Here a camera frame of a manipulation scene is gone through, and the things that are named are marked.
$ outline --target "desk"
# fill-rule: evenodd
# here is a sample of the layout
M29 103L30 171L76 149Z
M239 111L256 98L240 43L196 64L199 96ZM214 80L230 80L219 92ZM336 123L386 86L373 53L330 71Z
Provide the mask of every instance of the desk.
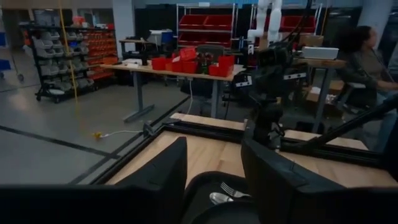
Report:
M225 121L199 116L174 114L172 118L180 118L184 121L201 124L211 124L224 128L244 129L244 123ZM311 138L314 134L291 131L290 138L301 139L302 137ZM173 143L178 137L185 136L188 144L188 174L187 185L198 174L208 171L220 171L240 177L244 177L243 165L241 162L241 145L224 142L214 139L207 139L198 136L184 135L172 132L163 132L155 141L151 142L143 151L125 165L116 175L108 180L107 184L115 184L132 174L146 162L162 152L168 145ZM329 144L339 144L340 146L358 146L363 149L359 141L352 139L336 140ZM329 161L314 157L301 156L281 152L280 155L296 162L300 166L335 181L345 187L392 187L398 183L388 174L388 172L369 167L361 167L343 162Z
M315 114L315 122L312 127L312 132L316 133L318 127L322 121L323 108L326 104L326 96L329 91L329 86L333 78L333 69L343 68L346 64L343 60L319 60L319 59L308 59L308 58L298 58L295 59L297 63L308 63L312 68L325 68L325 76L322 80L321 92L318 97L317 113Z
M127 67L125 65L101 65L103 68L116 69L116 70L127 70L133 73L134 86L136 87L136 95L137 95L137 105L138 111L130 114L126 118L124 118L124 122L130 122L141 115L144 115L151 111L154 108L154 105L150 105L144 108L142 104L142 85L141 85L141 74L149 74L156 73L160 75L175 75L179 77L187 77L187 78L204 78L213 80L213 94L211 97L211 117L215 118L218 111L218 100L220 98L220 86L223 81L232 81L234 75L243 71L242 65L235 65L232 75L228 77L214 77L210 75L204 74L191 74L191 73L182 73L182 72L171 72L166 70L153 70L151 65L148 66L138 66L137 68Z

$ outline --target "blue object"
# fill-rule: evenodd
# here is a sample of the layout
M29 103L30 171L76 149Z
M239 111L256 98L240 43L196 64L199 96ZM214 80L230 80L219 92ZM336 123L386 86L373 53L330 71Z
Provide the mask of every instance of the blue object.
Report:
M162 32L162 44L168 44L173 41L173 32Z
M0 71L11 70L10 61L0 59Z
M5 47L6 45L7 45L6 33L0 32L0 46Z
M78 43L76 41L72 41L69 43L70 47L77 47Z

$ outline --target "dark hair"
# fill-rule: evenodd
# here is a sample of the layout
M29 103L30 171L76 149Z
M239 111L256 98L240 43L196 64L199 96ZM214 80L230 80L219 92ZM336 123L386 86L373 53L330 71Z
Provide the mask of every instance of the dark hair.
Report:
M338 48L344 53L353 53L361 50L363 42L370 38L372 27L359 26L354 29L344 30L338 35Z

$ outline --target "cardboard box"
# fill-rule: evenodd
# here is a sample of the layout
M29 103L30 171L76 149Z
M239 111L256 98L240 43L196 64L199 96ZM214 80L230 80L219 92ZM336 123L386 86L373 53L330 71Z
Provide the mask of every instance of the cardboard box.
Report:
M321 47L323 43L323 36L321 35L306 35L302 34L300 36L300 41L298 45L305 45L308 47Z

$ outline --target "table leg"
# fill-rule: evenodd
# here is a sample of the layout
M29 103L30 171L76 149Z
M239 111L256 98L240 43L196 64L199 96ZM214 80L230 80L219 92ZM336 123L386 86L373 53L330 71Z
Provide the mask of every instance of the table leg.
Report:
M213 93L211 94L211 117L216 118L218 112L218 100L220 98L220 83L219 80L213 80Z
M325 76L323 77L323 80L322 80L321 92L318 97L318 108L317 108L317 113L315 115L315 122L312 127L312 133L318 132L318 127L322 121L323 108L325 107L326 96L329 92L331 78L332 78L331 70L326 69Z
M134 121L138 117L150 112L154 109L155 105L150 105L144 108L143 100L142 100L142 83L141 83L141 75L138 72L133 72L133 80L134 80L134 88L136 89L136 96L137 96L137 108L138 110L127 115L123 118L125 123L129 123Z

